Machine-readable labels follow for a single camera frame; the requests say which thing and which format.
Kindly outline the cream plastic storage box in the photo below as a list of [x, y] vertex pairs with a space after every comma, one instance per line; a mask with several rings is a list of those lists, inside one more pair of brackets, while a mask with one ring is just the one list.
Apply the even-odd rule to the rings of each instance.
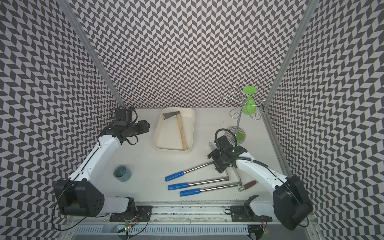
[[[176, 112], [181, 113], [187, 150], [183, 150], [181, 135], [179, 131], [176, 116], [164, 120], [165, 113]], [[174, 153], [187, 153], [191, 150], [194, 140], [195, 129], [195, 110], [191, 108], [165, 108], [160, 113], [160, 118], [156, 127], [153, 146], [159, 151], [170, 151]]]

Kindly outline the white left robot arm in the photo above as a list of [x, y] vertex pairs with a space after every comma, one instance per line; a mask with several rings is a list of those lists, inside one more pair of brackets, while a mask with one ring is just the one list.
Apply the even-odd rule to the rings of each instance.
[[97, 182], [114, 152], [127, 141], [150, 130], [146, 120], [137, 120], [135, 108], [117, 108], [115, 118], [105, 127], [84, 162], [68, 179], [54, 184], [56, 207], [65, 216], [97, 217], [124, 213], [129, 208], [127, 197], [108, 197], [97, 189]]

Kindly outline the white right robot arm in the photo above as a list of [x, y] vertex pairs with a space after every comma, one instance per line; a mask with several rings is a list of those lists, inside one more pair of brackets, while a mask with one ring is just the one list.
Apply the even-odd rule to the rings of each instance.
[[217, 172], [235, 167], [260, 183], [272, 196], [271, 201], [252, 200], [249, 206], [257, 216], [277, 218], [293, 231], [313, 211], [313, 203], [304, 182], [297, 176], [287, 177], [254, 158], [242, 146], [233, 146], [226, 136], [215, 138], [216, 149], [208, 154]]

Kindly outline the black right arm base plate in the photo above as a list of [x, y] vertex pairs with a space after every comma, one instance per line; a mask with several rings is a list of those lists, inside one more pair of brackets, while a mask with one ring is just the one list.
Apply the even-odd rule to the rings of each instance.
[[231, 216], [232, 222], [272, 222], [273, 218], [268, 216], [257, 216], [250, 208], [245, 206], [230, 206], [229, 210], [225, 210], [227, 215]]

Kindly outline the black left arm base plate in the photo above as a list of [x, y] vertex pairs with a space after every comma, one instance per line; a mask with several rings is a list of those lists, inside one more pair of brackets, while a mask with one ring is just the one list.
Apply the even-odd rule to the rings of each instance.
[[153, 206], [136, 206], [131, 210], [127, 210], [124, 213], [111, 214], [109, 221], [112, 223], [117, 222], [149, 222], [152, 216]]

